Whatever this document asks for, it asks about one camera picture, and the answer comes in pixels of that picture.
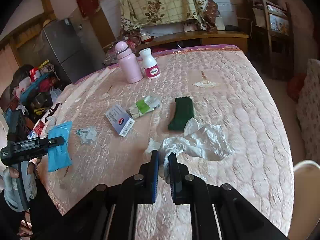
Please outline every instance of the pink label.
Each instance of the pink label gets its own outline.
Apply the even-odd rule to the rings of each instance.
[[[150,68],[145,68],[144,70],[145,70],[145,72],[147,74],[147,77],[155,77],[155,76],[159,75],[159,73],[160,73],[158,65],[155,65],[155,66],[150,67]]]

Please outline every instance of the screw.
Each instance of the screw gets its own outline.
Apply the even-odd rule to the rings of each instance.
[[[104,184],[99,184],[96,186],[96,191],[104,191],[107,188]]]
[[[224,183],[224,184],[222,184],[222,188],[224,190],[231,190],[232,186],[229,183]]]
[[[133,176],[134,180],[137,180],[137,181],[140,181],[140,180],[143,180],[143,175],[142,174],[136,174]]]
[[[193,181],[195,179],[195,176],[193,176],[192,174],[187,174],[186,176],[184,176],[184,179],[187,181]]]

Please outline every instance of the dark green cloth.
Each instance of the dark green cloth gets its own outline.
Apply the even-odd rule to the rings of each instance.
[[[176,111],[168,129],[172,131],[183,131],[186,123],[194,117],[193,104],[190,97],[175,98]]]

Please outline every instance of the human hand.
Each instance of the human hand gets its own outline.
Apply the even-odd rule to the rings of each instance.
[[[27,201],[30,199],[34,199],[37,194],[37,187],[34,175],[34,164],[28,161],[21,162],[21,170],[27,171],[27,174],[23,176],[23,184],[25,188],[25,193],[27,197]],[[17,199],[17,182],[14,179],[20,178],[21,174],[14,169],[13,167],[7,167],[3,172],[3,180],[4,180],[4,199],[11,207],[11,209],[21,212],[22,209],[18,203]]]
[[[11,178],[13,178],[13,179],[19,178],[19,176],[20,176],[19,171],[17,171],[13,167],[7,167],[7,169],[9,170],[9,175]],[[32,174],[33,171],[34,171],[34,165],[32,163],[29,163],[28,168],[27,168],[27,173]]]

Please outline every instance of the green tag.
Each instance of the green tag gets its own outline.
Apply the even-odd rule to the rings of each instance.
[[[148,106],[143,99],[136,102],[136,105],[142,114],[145,114],[150,109],[150,106]]]

